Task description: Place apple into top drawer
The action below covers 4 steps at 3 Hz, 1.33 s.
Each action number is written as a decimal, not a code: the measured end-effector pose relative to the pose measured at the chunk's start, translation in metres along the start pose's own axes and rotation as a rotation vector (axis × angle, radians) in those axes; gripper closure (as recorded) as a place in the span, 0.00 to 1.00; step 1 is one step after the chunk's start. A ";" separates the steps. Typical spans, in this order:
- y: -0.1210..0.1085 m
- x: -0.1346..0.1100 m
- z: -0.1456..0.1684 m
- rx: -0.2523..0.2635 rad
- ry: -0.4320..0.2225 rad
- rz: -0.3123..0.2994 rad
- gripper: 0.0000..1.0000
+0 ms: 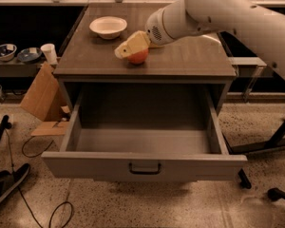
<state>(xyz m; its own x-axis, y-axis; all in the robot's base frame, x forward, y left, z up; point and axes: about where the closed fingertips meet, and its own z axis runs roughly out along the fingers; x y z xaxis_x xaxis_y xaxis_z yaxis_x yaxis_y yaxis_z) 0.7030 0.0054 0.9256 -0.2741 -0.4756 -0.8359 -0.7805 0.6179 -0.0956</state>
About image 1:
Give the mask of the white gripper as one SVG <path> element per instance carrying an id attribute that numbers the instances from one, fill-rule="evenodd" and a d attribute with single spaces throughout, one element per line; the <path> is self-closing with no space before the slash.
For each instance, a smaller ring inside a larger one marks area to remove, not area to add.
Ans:
<path id="1" fill-rule="evenodd" d="M 174 28 L 171 10 L 169 8 L 158 9 L 146 21 L 147 33 L 141 30 L 134 32 L 114 50 L 115 56 L 119 59 L 127 58 L 148 49 L 151 42 L 158 46 L 172 43 Z"/>

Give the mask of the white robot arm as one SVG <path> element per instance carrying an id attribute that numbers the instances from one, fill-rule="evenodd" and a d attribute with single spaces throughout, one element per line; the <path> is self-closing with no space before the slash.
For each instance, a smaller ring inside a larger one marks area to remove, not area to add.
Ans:
<path id="1" fill-rule="evenodd" d="M 129 36 L 115 55 L 128 58 L 150 46 L 218 31 L 235 36 L 285 81 L 285 15 L 249 0 L 176 1 L 152 13 L 145 30 Z"/>

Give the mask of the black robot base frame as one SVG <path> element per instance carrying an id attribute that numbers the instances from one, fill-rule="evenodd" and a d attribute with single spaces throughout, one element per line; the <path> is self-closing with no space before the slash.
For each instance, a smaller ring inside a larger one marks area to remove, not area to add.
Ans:
<path id="1" fill-rule="evenodd" d="M 255 142 L 232 147 L 224 137 L 228 152 L 232 155 L 248 154 L 257 151 L 267 151 L 285 147 L 285 120 L 273 136 L 265 142 Z M 285 192 L 279 188 L 271 188 L 267 191 L 267 197 L 271 201 L 285 200 Z"/>

